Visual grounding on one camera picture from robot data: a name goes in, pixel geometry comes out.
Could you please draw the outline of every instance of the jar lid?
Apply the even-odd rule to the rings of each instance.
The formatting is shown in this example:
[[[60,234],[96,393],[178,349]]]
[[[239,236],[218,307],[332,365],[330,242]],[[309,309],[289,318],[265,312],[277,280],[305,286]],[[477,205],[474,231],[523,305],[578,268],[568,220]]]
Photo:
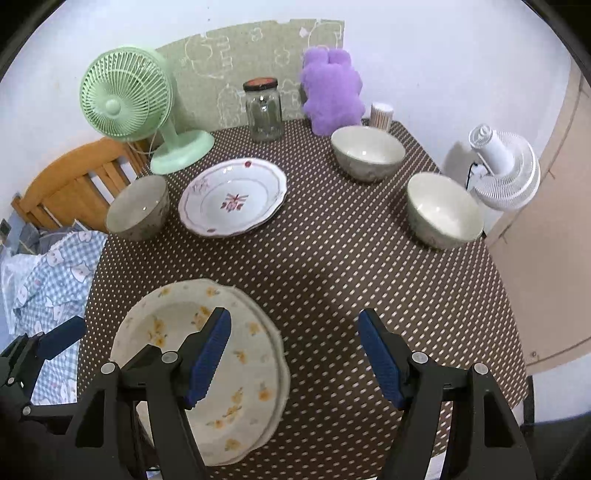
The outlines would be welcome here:
[[[257,77],[255,79],[244,82],[242,88],[245,92],[260,92],[262,90],[268,90],[270,88],[277,88],[279,83],[276,78],[273,77]]]

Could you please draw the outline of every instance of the blue gripper pad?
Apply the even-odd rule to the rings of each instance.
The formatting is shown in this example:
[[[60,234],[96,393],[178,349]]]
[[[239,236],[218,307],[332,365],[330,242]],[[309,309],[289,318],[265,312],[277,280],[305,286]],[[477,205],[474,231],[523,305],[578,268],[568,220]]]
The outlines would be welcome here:
[[[400,391],[400,371],[367,313],[359,314],[357,329],[361,345],[382,389],[382,395],[392,402],[394,407],[402,409],[405,400]]]
[[[43,360],[53,360],[70,345],[80,340],[86,333],[86,322],[78,316],[47,332],[39,340],[37,356]]]
[[[199,400],[205,398],[230,338],[231,331],[232,319],[230,318],[230,312],[224,310],[203,346],[199,358],[191,369],[189,391],[185,396],[185,401],[191,407],[194,407]]]

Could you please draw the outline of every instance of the brown polka dot tablecloth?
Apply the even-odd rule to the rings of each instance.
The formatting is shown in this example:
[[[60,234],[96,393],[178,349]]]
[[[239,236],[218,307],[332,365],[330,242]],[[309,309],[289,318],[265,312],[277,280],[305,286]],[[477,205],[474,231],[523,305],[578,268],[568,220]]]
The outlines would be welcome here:
[[[227,239],[190,233],[171,209],[153,240],[109,237],[86,310],[79,392],[109,359],[117,328],[144,295],[170,282],[211,278],[248,293],[275,322],[291,371],[291,392],[274,437],[243,461],[211,468],[214,479],[313,480],[375,476],[401,413],[384,400],[359,343],[356,317],[373,307],[411,349],[451,367],[483,362],[511,407],[525,396],[525,365],[501,278],[483,241],[436,251],[413,239],[405,185],[437,171],[418,142],[392,125],[407,150],[400,171],[381,183],[347,177],[329,138],[306,121],[253,143],[248,129],[214,132],[196,165],[167,177],[173,206],[206,168],[258,157],[283,169],[288,196],[268,223]],[[451,405],[444,404],[433,453],[445,450]]]

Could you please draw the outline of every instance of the plate with pink flower pattern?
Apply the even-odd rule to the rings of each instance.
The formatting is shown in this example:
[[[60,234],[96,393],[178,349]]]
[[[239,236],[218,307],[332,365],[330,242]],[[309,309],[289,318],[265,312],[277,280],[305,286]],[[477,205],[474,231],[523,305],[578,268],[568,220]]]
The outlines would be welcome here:
[[[239,235],[262,225],[283,204],[287,178],[260,158],[236,158],[201,172],[178,203],[183,224],[201,236]]]

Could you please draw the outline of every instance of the wallpaper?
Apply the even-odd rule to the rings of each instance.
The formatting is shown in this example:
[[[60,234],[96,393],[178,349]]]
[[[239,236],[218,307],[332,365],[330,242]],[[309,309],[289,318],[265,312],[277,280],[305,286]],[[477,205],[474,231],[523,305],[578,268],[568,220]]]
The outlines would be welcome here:
[[[264,21],[211,30],[158,48],[177,81],[177,131],[246,125],[242,84],[255,77],[276,77],[283,118],[301,118],[303,52],[312,46],[342,47],[344,32],[345,23],[335,20]]]

